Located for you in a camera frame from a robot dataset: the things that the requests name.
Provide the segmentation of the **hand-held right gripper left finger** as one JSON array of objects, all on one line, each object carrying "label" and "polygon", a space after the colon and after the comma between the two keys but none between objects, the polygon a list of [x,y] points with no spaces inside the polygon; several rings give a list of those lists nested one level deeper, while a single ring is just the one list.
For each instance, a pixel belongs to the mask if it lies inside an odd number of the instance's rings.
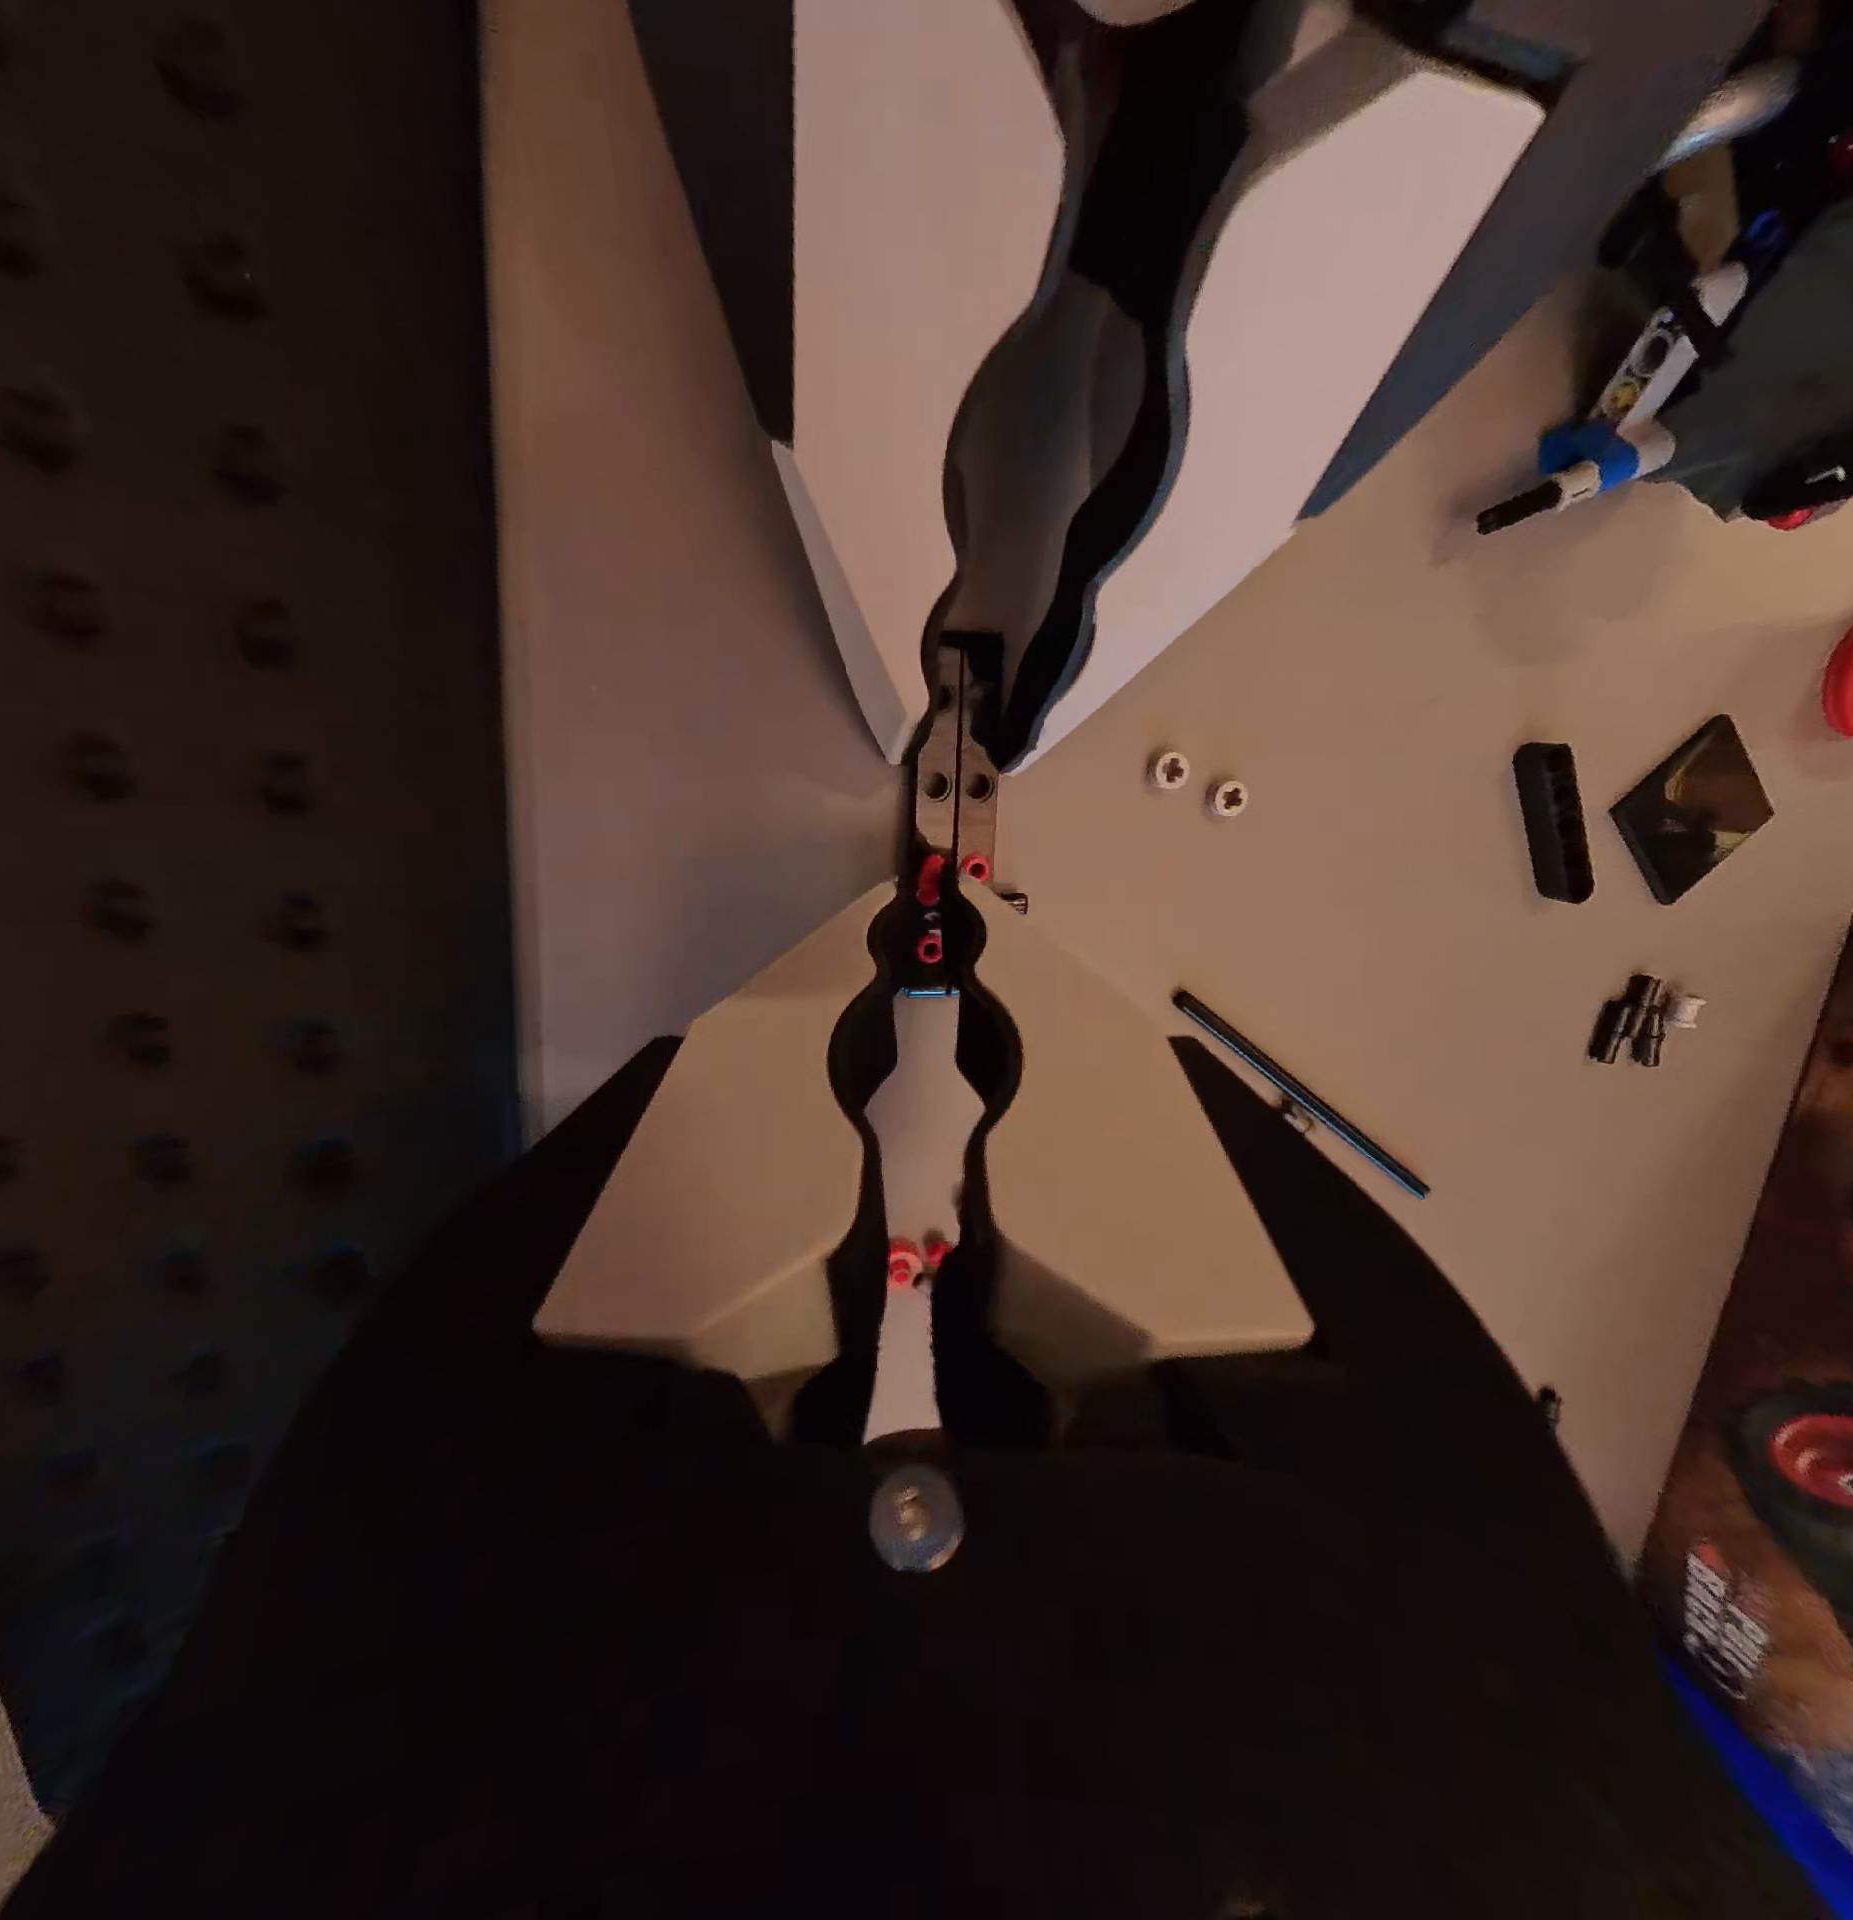
[{"label": "hand-held right gripper left finger", "polygon": [[881,880],[691,1024],[536,1309],[543,1343],[739,1379],[777,1437],[868,1439],[890,1242],[931,1227],[909,925]]}]

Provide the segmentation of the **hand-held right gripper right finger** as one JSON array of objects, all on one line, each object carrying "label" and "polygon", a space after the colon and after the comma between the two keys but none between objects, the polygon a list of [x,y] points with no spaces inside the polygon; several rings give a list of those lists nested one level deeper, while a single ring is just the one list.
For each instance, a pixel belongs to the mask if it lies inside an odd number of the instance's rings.
[{"label": "hand-held right gripper right finger", "polygon": [[1039,1448],[1160,1361],[1301,1352],[1308,1312],[1164,1031],[991,889],[946,906],[980,1100],[934,1282],[946,1433]]}]

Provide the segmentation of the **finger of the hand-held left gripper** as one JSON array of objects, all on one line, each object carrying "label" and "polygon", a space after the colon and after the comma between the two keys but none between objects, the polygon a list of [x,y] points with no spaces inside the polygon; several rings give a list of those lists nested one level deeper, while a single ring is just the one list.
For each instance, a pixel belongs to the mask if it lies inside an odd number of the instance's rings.
[{"label": "finger of the hand-held left gripper", "polygon": [[1035,302],[1064,136],[1001,2],[793,6],[793,428],[773,441],[867,729],[900,762],[958,574],[949,443]]},{"label": "finger of the hand-held left gripper", "polygon": [[1030,763],[1292,533],[1547,119],[1348,23],[1173,156],[1188,96],[1107,136],[997,421],[997,759]]}]

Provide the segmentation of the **black beam assembly red pins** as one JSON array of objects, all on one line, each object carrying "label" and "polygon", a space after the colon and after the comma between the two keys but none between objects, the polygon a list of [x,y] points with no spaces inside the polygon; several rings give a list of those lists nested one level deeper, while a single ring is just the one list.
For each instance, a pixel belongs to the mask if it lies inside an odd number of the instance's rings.
[{"label": "black beam assembly red pins", "polygon": [[946,899],[992,889],[1018,914],[1028,896],[999,876],[1001,771],[982,732],[1001,707],[1005,643],[997,633],[950,631],[934,642],[928,712],[906,759],[909,825],[896,866],[906,911],[899,992],[942,998],[957,989]]}]

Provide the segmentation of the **light grey desk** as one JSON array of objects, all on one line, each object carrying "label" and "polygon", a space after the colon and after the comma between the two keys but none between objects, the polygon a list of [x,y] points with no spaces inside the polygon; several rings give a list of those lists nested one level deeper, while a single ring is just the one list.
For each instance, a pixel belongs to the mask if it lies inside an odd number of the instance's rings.
[{"label": "light grey desk", "polygon": [[[506,774],[528,1139],[890,876],[896,781],[824,630],[623,4],[482,20]],[[1173,1031],[1188,987],[1428,1185],[1328,1139],[1534,1387],[1633,1557],[1853,914],[1853,504],[1671,486],[1479,539],[1562,420],[1562,277],[1393,452],[1010,779],[1033,923]],[[1775,818],[1661,906],[1610,824],[1735,717]],[[1573,748],[1584,903],[1539,897],[1512,757]],[[1193,781],[1147,779],[1160,749]],[[1232,822],[1204,812],[1238,778]],[[1706,995],[1586,1057],[1633,973]]]}]

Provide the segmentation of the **long black axle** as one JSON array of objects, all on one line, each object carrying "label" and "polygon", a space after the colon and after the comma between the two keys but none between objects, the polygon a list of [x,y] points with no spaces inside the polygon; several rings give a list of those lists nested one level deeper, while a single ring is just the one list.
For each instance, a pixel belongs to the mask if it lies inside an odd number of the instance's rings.
[{"label": "long black axle", "polygon": [[1202,1038],[1225,1047],[1226,1053],[1265,1082],[1279,1096],[1285,1111],[1305,1116],[1314,1128],[1325,1130],[1370,1169],[1379,1172],[1410,1197],[1422,1201],[1431,1195],[1428,1182],[1410,1169],[1406,1161],[1380,1146],[1365,1128],[1305,1083],[1290,1067],[1277,1062],[1270,1051],[1251,1041],[1237,1024],[1211,1008],[1202,998],[1177,986],[1170,994],[1170,1003]]}]

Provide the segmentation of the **black blue toy car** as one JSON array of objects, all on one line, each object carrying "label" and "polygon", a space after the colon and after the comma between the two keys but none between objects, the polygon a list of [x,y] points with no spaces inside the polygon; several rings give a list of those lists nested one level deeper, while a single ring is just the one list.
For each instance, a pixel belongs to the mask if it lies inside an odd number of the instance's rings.
[{"label": "black blue toy car", "polygon": [[1480,535],[1640,484],[1780,529],[1853,499],[1853,4],[1771,4],[1594,253],[1584,404]]}]

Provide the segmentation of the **black short beam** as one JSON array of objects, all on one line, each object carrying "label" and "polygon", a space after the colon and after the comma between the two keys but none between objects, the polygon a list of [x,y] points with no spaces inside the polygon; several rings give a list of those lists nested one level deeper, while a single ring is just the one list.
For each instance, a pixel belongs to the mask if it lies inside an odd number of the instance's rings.
[{"label": "black short beam", "polygon": [[1594,870],[1573,748],[1560,740],[1529,740],[1514,749],[1512,776],[1539,897],[1584,903],[1594,889]]}]

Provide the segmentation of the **black square tile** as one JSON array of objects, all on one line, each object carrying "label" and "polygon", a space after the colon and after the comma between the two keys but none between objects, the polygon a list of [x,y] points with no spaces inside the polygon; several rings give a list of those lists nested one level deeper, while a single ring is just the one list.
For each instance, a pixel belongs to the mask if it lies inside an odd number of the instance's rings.
[{"label": "black square tile", "polygon": [[1672,906],[1775,818],[1748,745],[1719,712],[1610,803],[1648,893]]}]

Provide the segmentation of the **toy set box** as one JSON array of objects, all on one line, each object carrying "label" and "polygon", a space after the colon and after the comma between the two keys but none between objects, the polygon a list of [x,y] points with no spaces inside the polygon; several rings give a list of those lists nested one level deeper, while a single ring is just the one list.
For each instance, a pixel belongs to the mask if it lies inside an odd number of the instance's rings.
[{"label": "toy set box", "polygon": [[1735,1783],[1853,1915],[1853,919],[1638,1585]]}]

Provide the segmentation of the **dark dimpled panel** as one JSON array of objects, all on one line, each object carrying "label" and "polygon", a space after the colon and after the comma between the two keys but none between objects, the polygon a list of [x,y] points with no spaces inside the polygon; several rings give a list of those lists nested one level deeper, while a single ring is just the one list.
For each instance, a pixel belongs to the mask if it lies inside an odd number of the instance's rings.
[{"label": "dark dimpled panel", "polygon": [[0,4],[0,1694],[47,1816],[516,1139],[472,4]]}]

